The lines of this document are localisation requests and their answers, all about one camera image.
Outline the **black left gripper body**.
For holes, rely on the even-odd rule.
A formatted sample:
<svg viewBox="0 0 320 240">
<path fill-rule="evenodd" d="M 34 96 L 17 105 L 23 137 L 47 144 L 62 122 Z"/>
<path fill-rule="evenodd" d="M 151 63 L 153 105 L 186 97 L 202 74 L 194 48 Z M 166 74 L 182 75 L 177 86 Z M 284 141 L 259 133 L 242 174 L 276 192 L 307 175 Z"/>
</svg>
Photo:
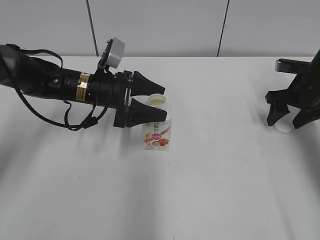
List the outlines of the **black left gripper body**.
<svg viewBox="0 0 320 240">
<path fill-rule="evenodd" d="M 137 125 L 134 121 L 134 111 L 129 106 L 130 91 L 133 90 L 135 72 L 123 71 L 115 74 L 97 70 L 89 75 L 86 87 L 86 103 L 94 107 L 103 107 L 98 116 L 92 113 L 86 118 L 86 127 L 98 123 L 108 109 L 115 109 L 113 125 L 118 128 L 132 128 Z"/>
</svg>

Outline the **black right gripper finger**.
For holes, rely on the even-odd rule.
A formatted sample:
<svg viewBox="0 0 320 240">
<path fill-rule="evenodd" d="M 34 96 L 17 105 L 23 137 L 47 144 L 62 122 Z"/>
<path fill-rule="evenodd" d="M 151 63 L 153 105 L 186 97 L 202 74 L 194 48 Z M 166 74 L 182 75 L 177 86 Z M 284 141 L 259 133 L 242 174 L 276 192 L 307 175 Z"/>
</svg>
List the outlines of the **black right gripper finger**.
<svg viewBox="0 0 320 240">
<path fill-rule="evenodd" d="M 295 129 L 299 129 L 313 121 L 320 119 L 320 107 L 297 107 L 298 114 L 293 119 L 292 123 Z"/>
<path fill-rule="evenodd" d="M 287 104 L 272 102 L 267 116 L 267 125 L 272 127 L 278 120 L 289 114 Z"/>
</svg>

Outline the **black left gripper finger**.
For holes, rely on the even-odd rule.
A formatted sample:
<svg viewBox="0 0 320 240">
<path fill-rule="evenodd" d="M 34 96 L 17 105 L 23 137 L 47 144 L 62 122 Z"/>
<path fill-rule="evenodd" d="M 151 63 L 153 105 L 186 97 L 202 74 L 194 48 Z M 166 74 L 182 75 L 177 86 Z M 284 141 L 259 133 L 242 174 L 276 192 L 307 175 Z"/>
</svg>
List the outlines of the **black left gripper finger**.
<svg viewBox="0 0 320 240">
<path fill-rule="evenodd" d="M 165 110 L 148 106 L 133 98 L 128 107 L 124 126 L 131 128 L 146 123 L 164 122 L 166 117 L 167 112 Z"/>
<path fill-rule="evenodd" d="M 144 77 L 140 72 L 134 71 L 130 96 L 150 96 L 153 94 L 165 93 L 165 88 L 148 78 Z"/>
</svg>

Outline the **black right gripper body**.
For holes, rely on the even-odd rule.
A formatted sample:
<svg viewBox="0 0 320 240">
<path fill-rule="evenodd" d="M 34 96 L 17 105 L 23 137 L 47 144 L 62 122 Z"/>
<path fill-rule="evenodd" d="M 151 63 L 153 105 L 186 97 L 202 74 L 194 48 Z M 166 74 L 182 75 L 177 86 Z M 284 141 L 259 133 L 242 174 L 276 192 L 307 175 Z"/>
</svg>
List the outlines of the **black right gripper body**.
<svg viewBox="0 0 320 240">
<path fill-rule="evenodd" d="M 268 91 L 265 100 L 273 108 L 287 108 L 288 106 L 303 109 L 303 105 L 299 100 L 302 90 L 298 87 L 275 91 Z"/>
</svg>

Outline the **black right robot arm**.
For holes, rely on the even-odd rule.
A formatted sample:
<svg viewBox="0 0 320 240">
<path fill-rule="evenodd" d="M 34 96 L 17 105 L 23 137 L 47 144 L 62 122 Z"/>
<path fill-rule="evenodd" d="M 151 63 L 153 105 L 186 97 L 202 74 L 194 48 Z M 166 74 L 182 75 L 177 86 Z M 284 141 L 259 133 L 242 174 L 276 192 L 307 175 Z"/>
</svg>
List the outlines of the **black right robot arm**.
<svg viewBox="0 0 320 240">
<path fill-rule="evenodd" d="M 267 116 L 269 127 L 290 113 L 288 106 L 300 109 L 292 124 L 299 129 L 320 119 L 320 53 L 312 61 L 279 58 L 275 70 L 295 74 L 288 88 L 268 91 L 265 100 L 270 105 Z"/>
</svg>

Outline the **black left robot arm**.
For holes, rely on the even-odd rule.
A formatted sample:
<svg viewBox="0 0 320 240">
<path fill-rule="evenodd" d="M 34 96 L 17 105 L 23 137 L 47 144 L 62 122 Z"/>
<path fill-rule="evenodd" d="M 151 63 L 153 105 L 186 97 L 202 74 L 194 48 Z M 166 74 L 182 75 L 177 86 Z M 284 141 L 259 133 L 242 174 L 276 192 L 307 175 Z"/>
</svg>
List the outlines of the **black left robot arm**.
<svg viewBox="0 0 320 240">
<path fill-rule="evenodd" d="M 0 84 L 15 89 L 25 106 L 41 120 L 71 131 L 90 128 L 98 123 L 108 109 L 115 109 L 113 125 L 131 128 L 137 125 L 163 122 L 167 112 L 135 100 L 134 96 L 164 94 L 165 88 L 138 71 L 112 73 L 109 68 L 98 67 L 95 73 L 63 68 L 53 62 L 35 57 L 46 53 L 56 58 L 56 53 L 45 50 L 26 50 L 14 44 L 0 46 Z M 89 112 L 80 124 L 70 124 L 69 112 L 64 114 L 64 122 L 50 120 L 38 113 L 27 101 L 26 96 L 41 99 L 61 100 L 103 107 L 99 116 Z"/>
</svg>

